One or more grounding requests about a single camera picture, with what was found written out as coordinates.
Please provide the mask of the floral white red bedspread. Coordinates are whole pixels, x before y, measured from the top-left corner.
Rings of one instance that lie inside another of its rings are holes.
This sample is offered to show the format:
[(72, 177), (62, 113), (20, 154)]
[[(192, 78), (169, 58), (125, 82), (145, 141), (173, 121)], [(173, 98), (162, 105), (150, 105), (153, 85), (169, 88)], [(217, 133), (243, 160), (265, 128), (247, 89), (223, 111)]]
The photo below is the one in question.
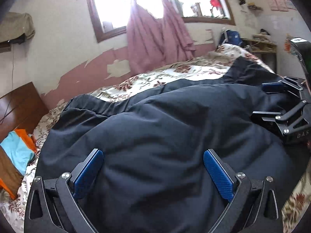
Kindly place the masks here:
[[(166, 65), (152, 72), (131, 77), (118, 85), (101, 87), (90, 94), (107, 102), (120, 102), (142, 91), (176, 81), (188, 79), (199, 81), (202, 79), (219, 79), (233, 65), (238, 57), (255, 62), (268, 71), (273, 70), (262, 59), (241, 47), (224, 44), (205, 56), (196, 57), (191, 61)], [(24, 214), (27, 196), (35, 176), (40, 150), (46, 141), (50, 129), (59, 120), (59, 116), (66, 105), (60, 100), (55, 108), (36, 121), (32, 133), (37, 152), (34, 162), (27, 166), (25, 176), (19, 186), (17, 198), (10, 199), (6, 191), (1, 191), (1, 232), (23, 232)], [(310, 167), (302, 175), (290, 198), (283, 209), (284, 232), (310, 232)]]

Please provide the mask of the wooden side shelf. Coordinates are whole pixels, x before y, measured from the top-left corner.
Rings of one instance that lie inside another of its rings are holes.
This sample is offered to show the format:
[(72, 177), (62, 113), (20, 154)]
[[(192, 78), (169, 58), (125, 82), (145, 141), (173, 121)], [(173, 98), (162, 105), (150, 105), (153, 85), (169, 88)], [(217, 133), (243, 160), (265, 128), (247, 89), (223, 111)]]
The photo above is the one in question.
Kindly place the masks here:
[(245, 49), (277, 72), (277, 45), (270, 41), (269, 35), (254, 35), (253, 38), (242, 38)]

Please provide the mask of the brown framed window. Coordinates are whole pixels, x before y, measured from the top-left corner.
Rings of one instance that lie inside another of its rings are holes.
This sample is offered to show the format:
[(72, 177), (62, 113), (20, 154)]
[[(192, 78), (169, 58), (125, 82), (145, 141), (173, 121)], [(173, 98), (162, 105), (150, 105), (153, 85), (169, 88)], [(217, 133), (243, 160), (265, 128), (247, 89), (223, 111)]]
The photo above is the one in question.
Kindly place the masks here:
[[(235, 25), (228, 0), (219, 0), (222, 8), (212, 7), (210, 0), (169, 0), (185, 23)], [(156, 19), (163, 16), (162, 0), (137, 0)], [(98, 42), (124, 34), (133, 0), (87, 0), (89, 14)]]

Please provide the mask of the brown wooden headboard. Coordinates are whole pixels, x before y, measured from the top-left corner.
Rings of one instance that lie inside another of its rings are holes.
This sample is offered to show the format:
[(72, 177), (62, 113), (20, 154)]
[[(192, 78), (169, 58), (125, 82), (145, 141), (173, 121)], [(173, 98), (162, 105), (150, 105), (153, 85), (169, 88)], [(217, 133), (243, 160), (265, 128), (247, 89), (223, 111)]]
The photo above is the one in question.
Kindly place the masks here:
[(34, 84), (27, 83), (1, 97), (1, 140), (14, 129), (31, 134), (48, 109)]

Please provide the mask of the dark navy padded coat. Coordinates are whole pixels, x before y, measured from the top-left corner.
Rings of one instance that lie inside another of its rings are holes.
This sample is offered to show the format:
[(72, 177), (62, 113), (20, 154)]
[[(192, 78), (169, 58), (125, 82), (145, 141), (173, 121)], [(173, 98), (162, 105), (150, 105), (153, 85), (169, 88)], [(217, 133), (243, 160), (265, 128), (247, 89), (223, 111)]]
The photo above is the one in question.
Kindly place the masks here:
[(36, 174), (57, 178), (102, 150), (103, 167), (82, 202), (99, 232), (207, 232), (225, 208), (203, 164), (207, 149), (251, 179), (272, 176), (282, 206), (310, 152), (285, 146), (250, 119), (254, 111), (284, 113), (296, 104), (261, 90), (278, 80), (239, 57), (220, 79), (180, 79), (116, 103), (79, 95), (50, 130)]

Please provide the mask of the blue backpack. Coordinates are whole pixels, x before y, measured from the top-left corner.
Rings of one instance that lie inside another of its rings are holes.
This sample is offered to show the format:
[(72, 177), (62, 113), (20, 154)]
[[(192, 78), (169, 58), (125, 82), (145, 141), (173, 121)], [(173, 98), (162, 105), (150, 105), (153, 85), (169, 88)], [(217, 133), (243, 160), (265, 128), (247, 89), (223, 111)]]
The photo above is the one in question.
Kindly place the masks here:
[(220, 36), (219, 45), (223, 44), (241, 46), (242, 39), (239, 32), (235, 30), (223, 30)]

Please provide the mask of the pink window curtain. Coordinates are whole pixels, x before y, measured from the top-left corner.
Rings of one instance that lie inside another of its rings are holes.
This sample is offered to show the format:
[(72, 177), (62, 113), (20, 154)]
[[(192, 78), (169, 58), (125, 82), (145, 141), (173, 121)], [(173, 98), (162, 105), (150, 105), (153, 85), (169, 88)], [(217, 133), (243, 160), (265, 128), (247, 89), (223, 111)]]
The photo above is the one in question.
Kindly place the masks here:
[(167, 64), (188, 61), (196, 48), (185, 23), (169, 0), (162, 0), (163, 18), (154, 18), (133, 0), (127, 25), (128, 61), (132, 75)]

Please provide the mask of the olive cloth covered shelf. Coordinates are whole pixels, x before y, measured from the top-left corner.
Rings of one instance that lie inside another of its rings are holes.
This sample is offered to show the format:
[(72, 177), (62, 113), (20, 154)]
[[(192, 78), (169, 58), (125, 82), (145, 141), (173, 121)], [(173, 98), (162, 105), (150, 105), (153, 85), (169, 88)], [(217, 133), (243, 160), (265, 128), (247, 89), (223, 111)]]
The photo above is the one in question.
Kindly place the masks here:
[(28, 13), (8, 12), (1, 21), (1, 53), (10, 52), (12, 44), (21, 44), (33, 38), (35, 27)]

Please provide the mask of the orange blue brown pillow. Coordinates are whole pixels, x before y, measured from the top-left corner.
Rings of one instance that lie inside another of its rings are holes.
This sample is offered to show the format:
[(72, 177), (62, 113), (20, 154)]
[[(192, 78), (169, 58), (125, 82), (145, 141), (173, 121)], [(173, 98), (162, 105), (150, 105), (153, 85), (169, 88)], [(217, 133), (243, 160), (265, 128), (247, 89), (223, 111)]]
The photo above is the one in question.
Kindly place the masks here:
[(34, 159), (37, 148), (25, 129), (14, 129), (1, 142), (1, 189), (12, 200), (22, 184), (28, 164)]

